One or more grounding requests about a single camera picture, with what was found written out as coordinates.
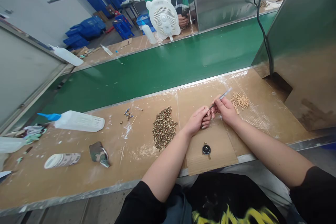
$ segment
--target blue bottle cap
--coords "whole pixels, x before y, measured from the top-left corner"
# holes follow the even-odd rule
[[[37,114],[46,117],[49,121],[57,121],[58,119],[61,118],[60,114],[42,114],[42,113]]]

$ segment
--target fan grille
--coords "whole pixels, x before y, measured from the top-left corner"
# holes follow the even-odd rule
[[[174,33],[174,31],[176,30],[176,26],[178,25],[177,19],[175,17],[175,14],[172,10],[170,10],[169,8],[166,7],[159,7],[155,10],[154,12],[154,23],[155,23],[155,29],[162,33],[165,34],[164,30],[163,30],[163,26],[162,26],[162,22],[160,20],[160,15],[164,13],[168,19],[168,22],[171,25],[171,30],[172,30],[172,34]]]

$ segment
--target black round object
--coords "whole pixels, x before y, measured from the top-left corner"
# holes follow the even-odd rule
[[[211,152],[211,148],[209,145],[204,145],[203,148],[202,148],[202,152],[204,155],[209,155],[210,152]]]

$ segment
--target fan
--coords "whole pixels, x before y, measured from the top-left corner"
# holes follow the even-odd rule
[[[149,11],[149,18],[160,39],[170,38],[173,41],[173,35],[179,35],[179,18],[172,5],[172,0],[153,0],[147,1],[146,7]]]

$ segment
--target metal tweezers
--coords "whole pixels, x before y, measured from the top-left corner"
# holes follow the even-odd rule
[[[231,90],[232,90],[232,87],[230,87],[224,94],[222,94],[222,96],[219,99],[222,100],[224,96],[226,96]]]

